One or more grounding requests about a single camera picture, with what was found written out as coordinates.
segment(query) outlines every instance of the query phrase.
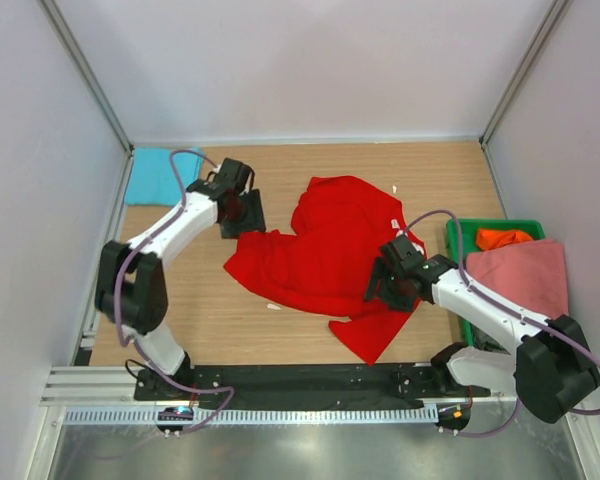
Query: wooden table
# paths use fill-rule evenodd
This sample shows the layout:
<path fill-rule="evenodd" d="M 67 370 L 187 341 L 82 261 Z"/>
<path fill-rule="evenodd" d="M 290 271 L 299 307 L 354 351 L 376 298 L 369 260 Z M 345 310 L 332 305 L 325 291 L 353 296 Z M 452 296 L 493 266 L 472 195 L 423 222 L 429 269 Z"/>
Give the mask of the wooden table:
<path fill-rule="evenodd" d="M 392 193 L 407 222 L 448 208 L 461 217 L 501 218 L 489 168 L 476 142 L 209 147 L 220 162 L 241 160 L 256 171 L 267 228 L 291 233 L 289 221 L 312 176 L 355 175 Z M 168 211 L 127 209 L 121 238 L 127 240 Z M 430 254 L 445 252 L 445 223 L 438 216 L 414 231 Z M 223 269 L 235 241 L 221 240 L 218 227 L 196 238 L 167 272 L 167 321 L 196 364 L 359 363 L 329 331 L 329 318 L 290 308 L 267 308 L 267 299 L 240 286 Z M 381 362 L 427 361 L 460 337 L 458 319 L 421 305 L 384 352 Z M 100 322 L 91 365 L 122 365 L 138 358 L 118 346 L 115 329 Z"/>

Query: pink cloth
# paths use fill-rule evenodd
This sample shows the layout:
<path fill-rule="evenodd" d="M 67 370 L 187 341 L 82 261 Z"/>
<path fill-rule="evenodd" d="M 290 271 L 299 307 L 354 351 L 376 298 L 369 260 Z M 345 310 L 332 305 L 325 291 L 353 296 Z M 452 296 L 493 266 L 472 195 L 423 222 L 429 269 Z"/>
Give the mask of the pink cloth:
<path fill-rule="evenodd" d="M 471 253 L 467 270 L 484 286 L 529 310 L 549 318 L 569 314 L 564 247 L 555 240 Z"/>

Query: green bin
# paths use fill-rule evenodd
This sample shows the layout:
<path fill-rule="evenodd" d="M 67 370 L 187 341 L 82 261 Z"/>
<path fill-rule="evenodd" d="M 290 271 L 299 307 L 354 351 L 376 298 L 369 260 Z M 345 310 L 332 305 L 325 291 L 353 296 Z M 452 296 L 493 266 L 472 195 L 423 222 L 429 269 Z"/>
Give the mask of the green bin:
<path fill-rule="evenodd" d="M 467 255 L 481 250 L 476 245 L 476 234 L 479 228 L 489 228 L 492 230 L 522 230 L 531 235 L 534 240 L 542 240 L 545 238 L 542 225 L 535 220 L 503 220 L 493 218 L 460 218 L 460 228 L 462 229 L 462 240 L 465 261 Z M 453 220 L 447 222 L 447 248 L 451 253 L 451 258 L 458 262 L 458 232 L 456 224 Z M 462 330 L 467 343 L 471 346 L 475 345 L 473 325 L 462 319 Z"/>

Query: folded blue cloth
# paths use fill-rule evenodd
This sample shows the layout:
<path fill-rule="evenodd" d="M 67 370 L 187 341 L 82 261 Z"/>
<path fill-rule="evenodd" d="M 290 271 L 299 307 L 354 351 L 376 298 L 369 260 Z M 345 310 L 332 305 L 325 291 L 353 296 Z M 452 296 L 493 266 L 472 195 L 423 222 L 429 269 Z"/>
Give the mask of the folded blue cloth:
<path fill-rule="evenodd" d="M 199 148 L 191 148 L 202 153 Z M 170 149 L 136 148 L 133 168 L 124 201 L 127 205 L 165 205 L 180 201 L 178 182 L 169 163 Z M 176 167 L 185 188 L 200 175 L 203 160 L 190 153 L 175 156 Z"/>

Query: robotic arm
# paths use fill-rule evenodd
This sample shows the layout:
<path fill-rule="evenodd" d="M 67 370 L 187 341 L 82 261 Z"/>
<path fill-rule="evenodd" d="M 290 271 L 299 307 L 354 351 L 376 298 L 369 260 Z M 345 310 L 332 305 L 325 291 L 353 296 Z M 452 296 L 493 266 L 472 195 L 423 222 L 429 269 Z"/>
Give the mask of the robotic arm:
<path fill-rule="evenodd" d="M 102 249 L 96 308 L 115 323 L 116 277 L 125 259 L 140 247 L 122 284 L 122 331 L 152 364 L 182 385 L 193 383 L 193 370 L 189 355 L 176 343 L 164 321 L 168 308 L 164 270 L 196 236 L 216 223 L 220 224 L 222 238 L 266 230 L 260 191 L 253 189 L 254 178 L 249 166 L 226 158 L 206 180 L 189 185 L 184 206 L 178 204 L 127 243 L 112 240 Z M 169 228 L 160 232 L 167 223 Z M 129 275 L 133 273 L 135 279 L 131 280 Z"/>
<path fill-rule="evenodd" d="M 600 373 L 590 359 L 530 324 L 550 326 L 589 350 L 574 319 L 566 315 L 547 319 L 484 286 L 476 292 L 473 284 L 478 282 L 456 263 L 442 255 L 425 259 L 406 235 L 380 251 L 370 285 L 375 296 L 390 306 L 412 306 L 413 300 L 405 302 L 405 298 L 415 297 L 439 305 L 468 319 L 509 352 L 483 352 L 462 345 L 445 349 L 443 361 L 457 383 L 515 393 L 531 413 L 549 423 L 558 421 L 600 386 Z"/>

